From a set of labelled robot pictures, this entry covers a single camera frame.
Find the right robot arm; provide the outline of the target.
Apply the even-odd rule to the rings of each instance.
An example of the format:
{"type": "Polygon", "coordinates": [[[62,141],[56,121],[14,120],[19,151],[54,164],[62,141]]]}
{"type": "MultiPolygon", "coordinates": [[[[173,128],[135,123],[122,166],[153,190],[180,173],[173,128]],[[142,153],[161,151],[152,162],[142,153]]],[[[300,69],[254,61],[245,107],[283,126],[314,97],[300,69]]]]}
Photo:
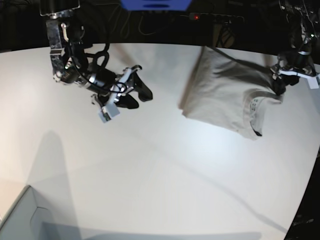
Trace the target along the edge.
{"type": "Polygon", "coordinates": [[[42,0],[42,17],[47,17],[46,32],[50,46],[53,76],[65,85],[76,84],[91,92],[93,104],[105,109],[107,105],[137,109],[139,103],[130,95],[136,92],[142,102],[153,100],[152,91],[138,75],[140,65],[127,67],[122,74],[106,68],[109,62],[110,31],[99,8],[87,0],[42,0]],[[97,53],[86,53],[92,47],[83,41],[85,15],[94,23],[104,48],[97,53]]]}

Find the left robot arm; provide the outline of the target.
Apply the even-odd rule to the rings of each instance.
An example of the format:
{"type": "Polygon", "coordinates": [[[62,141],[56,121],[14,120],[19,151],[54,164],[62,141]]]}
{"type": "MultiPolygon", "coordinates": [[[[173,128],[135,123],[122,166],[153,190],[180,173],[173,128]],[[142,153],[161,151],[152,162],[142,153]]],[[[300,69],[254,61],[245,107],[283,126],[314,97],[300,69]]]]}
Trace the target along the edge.
{"type": "Polygon", "coordinates": [[[279,53],[277,63],[270,67],[272,88],[280,96],[287,86],[296,85],[302,78],[311,89],[318,89],[320,73],[312,51],[320,40],[320,4],[312,0],[280,0],[278,4],[290,26],[291,49],[279,53]]]}

